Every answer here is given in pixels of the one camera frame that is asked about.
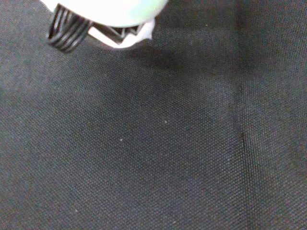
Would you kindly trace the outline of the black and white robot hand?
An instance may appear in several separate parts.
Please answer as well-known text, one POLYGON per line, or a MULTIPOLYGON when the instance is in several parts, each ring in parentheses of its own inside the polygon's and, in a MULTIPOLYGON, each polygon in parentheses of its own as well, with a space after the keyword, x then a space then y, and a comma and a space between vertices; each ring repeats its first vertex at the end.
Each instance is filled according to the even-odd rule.
POLYGON ((151 40, 155 19, 166 0, 44 0, 53 13, 46 34, 49 46, 63 53, 87 36, 111 49, 129 49, 151 40))

